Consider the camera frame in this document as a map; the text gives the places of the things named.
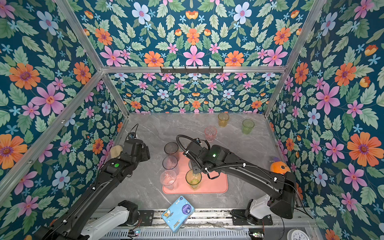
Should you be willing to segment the olive green plastic cup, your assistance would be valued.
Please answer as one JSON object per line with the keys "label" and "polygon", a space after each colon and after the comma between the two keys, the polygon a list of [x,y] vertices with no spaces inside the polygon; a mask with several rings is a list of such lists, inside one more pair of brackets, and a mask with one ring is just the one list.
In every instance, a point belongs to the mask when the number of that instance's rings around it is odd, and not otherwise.
{"label": "olive green plastic cup", "polygon": [[197,190],[199,188],[201,181],[202,181],[201,173],[195,174],[193,170],[189,170],[186,173],[186,182],[193,190]]}

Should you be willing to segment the pink plastic cup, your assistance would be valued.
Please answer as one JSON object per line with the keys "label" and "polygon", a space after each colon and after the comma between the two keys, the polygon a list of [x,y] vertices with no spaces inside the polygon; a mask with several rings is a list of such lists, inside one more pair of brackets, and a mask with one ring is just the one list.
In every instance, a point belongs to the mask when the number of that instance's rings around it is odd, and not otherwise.
{"label": "pink plastic cup", "polygon": [[208,142],[213,142],[217,136],[217,129],[214,126],[208,126],[205,128],[205,137]]}

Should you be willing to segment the dark grey plastic cup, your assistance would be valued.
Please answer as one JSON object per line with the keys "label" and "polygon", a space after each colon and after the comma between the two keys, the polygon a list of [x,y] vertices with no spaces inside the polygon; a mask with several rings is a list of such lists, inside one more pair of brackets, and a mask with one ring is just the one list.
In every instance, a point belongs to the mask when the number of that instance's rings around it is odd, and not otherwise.
{"label": "dark grey plastic cup", "polygon": [[175,142],[169,142],[164,146],[164,151],[168,156],[173,156],[179,160],[179,145]]}

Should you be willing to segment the blue translucent plastic cup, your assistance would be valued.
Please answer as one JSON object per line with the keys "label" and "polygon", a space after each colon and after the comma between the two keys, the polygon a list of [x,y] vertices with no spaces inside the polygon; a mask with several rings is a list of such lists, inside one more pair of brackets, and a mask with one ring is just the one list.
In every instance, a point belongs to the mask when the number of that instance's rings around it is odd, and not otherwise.
{"label": "blue translucent plastic cup", "polygon": [[163,159],[162,162],[163,168],[165,170],[172,170],[176,173],[176,175],[179,174],[179,165],[178,165],[178,159],[175,156],[167,156]]}

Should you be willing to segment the clear plastic cup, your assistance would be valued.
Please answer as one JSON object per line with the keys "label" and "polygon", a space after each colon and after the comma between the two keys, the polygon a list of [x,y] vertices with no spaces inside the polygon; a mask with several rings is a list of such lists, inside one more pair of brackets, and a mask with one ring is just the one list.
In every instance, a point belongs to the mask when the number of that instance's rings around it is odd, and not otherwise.
{"label": "clear plastic cup", "polygon": [[165,170],[160,176],[160,182],[168,190],[178,187],[177,174],[173,170]]}

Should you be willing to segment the amber plastic cup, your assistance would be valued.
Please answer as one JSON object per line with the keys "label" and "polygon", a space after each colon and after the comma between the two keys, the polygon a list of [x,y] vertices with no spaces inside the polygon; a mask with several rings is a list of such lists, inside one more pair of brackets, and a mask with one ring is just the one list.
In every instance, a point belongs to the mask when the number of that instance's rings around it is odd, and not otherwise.
{"label": "amber plastic cup", "polygon": [[228,113],[220,113],[218,115],[219,126],[224,128],[227,126],[230,116]]}

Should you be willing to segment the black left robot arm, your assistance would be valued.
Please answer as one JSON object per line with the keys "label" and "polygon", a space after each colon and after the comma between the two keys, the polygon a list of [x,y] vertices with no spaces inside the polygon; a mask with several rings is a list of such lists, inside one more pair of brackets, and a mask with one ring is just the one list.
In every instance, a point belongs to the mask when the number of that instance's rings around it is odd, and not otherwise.
{"label": "black left robot arm", "polygon": [[82,194],[76,203],[58,218],[50,227],[40,227],[34,234],[35,240],[82,240],[89,235],[81,232],[87,221],[97,210],[104,199],[131,176],[139,163],[150,159],[148,146],[139,139],[128,138],[118,158],[108,161],[102,168],[96,180]]}

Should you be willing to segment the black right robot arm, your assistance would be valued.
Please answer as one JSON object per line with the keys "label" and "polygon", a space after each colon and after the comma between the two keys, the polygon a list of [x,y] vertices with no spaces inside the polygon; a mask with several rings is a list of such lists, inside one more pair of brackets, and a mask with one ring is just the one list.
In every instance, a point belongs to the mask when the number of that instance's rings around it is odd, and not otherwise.
{"label": "black right robot arm", "polygon": [[237,177],[267,194],[267,199],[252,200],[248,213],[254,218],[262,219],[275,214],[283,219],[292,219],[296,200],[296,176],[291,172],[274,173],[249,163],[230,150],[218,145],[204,148],[196,140],[187,147],[178,143],[184,156],[192,161],[195,173],[207,175],[214,180],[221,173]]}

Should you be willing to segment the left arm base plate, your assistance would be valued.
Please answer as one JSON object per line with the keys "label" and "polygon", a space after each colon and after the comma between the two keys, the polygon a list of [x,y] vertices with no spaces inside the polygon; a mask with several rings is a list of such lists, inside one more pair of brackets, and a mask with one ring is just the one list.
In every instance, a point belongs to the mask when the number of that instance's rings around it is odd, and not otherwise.
{"label": "left arm base plate", "polygon": [[154,220],[154,210],[139,210],[140,227],[150,227]]}

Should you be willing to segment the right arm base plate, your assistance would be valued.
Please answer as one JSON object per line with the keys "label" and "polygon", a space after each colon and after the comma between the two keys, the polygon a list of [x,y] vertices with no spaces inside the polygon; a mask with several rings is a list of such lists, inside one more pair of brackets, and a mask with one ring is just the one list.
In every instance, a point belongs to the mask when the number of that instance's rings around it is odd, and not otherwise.
{"label": "right arm base plate", "polygon": [[246,214],[246,210],[231,210],[233,225],[235,226],[272,226],[273,220],[271,215],[258,219],[251,214]]}

